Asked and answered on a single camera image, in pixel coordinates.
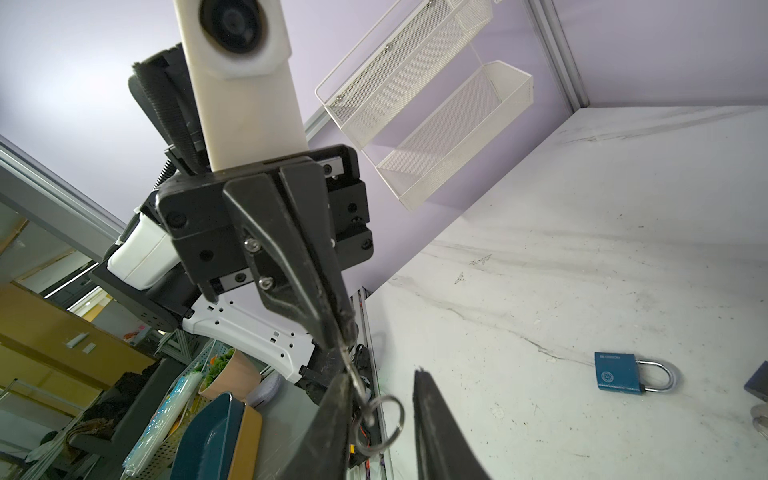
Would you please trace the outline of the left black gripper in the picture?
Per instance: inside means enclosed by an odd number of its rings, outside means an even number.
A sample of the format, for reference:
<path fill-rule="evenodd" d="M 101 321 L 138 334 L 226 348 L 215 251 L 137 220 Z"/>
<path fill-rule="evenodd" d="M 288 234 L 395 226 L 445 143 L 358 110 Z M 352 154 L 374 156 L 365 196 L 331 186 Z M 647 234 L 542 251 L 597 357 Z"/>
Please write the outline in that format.
<path fill-rule="evenodd" d="M 373 253 L 366 187 L 347 145 L 167 181 L 157 210 L 187 276 L 209 301 L 234 276 L 273 278 L 266 309 L 303 327 L 324 350 L 357 337 L 342 271 Z"/>

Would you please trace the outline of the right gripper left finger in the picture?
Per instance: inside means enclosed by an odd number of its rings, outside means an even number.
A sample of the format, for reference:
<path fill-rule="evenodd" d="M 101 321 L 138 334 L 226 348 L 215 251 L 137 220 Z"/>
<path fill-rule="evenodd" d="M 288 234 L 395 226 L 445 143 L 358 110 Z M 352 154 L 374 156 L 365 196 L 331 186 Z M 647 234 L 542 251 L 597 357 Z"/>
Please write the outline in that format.
<path fill-rule="evenodd" d="M 297 451 L 278 479 L 345 479 L 352 416 L 351 380 L 342 373 L 332 381 Z"/>

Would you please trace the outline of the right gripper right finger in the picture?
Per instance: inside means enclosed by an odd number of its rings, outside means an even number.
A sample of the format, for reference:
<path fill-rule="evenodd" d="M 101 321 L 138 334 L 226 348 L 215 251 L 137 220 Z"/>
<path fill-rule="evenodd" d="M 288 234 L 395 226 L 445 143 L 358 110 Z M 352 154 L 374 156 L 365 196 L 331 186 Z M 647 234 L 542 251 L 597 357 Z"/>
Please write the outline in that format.
<path fill-rule="evenodd" d="M 415 372 L 413 406 L 419 479 L 489 479 L 427 371 Z"/>

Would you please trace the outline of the key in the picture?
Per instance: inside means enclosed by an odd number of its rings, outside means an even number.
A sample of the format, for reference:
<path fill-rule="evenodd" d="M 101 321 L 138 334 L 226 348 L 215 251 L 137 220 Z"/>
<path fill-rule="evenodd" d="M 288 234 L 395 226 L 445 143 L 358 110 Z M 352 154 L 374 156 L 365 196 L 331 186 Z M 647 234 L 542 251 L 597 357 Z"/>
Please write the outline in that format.
<path fill-rule="evenodd" d="M 404 429 L 406 418 L 405 408 L 402 402 L 393 395 L 368 397 L 365 392 L 362 377 L 353 364 L 348 348 L 342 347 L 340 349 L 340 354 L 345 372 L 351 381 L 353 388 L 353 398 L 359 406 L 359 413 L 353 417 L 354 421 L 351 427 L 352 440 L 354 441 L 355 449 L 359 454 L 366 457 L 371 457 L 384 452 L 398 440 Z M 378 414 L 379 408 L 387 402 L 394 403 L 399 409 L 399 420 L 397 426 L 389 436 L 385 436 L 386 427 L 381 424 Z M 370 445 L 367 445 L 365 442 L 358 439 L 360 426 L 363 422 L 365 422 L 368 426 L 377 426 L 379 428 L 381 433 L 381 441 L 378 444 L 371 443 Z"/>
<path fill-rule="evenodd" d="M 762 403 L 753 406 L 750 409 L 750 414 L 755 430 L 765 439 L 768 439 L 768 404 Z"/>

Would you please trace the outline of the blue padlock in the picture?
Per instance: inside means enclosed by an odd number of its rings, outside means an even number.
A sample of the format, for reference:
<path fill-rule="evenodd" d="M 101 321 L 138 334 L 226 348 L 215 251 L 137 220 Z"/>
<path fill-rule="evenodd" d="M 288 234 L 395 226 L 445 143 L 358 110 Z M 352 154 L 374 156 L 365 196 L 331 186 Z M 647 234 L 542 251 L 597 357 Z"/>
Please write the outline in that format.
<path fill-rule="evenodd" d="M 594 367 L 596 385 L 599 390 L 642 395 L 644 393 L 667 393 L 678 384 L 677 375 L 667 365 L 655 361 L 638 359 L 633 354 L 595 352 Z M 661 370 L 667 377 L 663 385 L 646 384 L 641 376 L 641 367 Z"/>

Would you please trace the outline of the black padlock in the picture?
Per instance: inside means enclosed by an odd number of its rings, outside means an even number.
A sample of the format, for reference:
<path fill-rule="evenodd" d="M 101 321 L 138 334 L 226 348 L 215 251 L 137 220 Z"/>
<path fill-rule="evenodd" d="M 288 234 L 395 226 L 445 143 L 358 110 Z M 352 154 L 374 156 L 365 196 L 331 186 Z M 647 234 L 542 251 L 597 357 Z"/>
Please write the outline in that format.
<path fill-rule="evenodd" d="M 768 402 L 768 362 L 764 361 L 744 384 L 744 390 L 763 402 Z"/>

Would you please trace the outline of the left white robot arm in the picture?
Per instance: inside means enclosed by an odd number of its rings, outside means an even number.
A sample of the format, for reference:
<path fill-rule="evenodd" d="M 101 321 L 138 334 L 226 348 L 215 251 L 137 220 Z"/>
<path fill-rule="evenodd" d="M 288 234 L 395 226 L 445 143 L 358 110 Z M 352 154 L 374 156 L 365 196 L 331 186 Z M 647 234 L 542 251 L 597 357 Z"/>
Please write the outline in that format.
<path fill-rule="evenodd" d="M 137 63 L 129 88 L 168 159 L 94 281 L 159 330 L 196 333 L 212 311 L 210 337 L 328 385 L 321 361 L 358 335 L 342 273 L 374 252 L 357 152 L 339 144 L 216 172 L 181 46 Z"/>

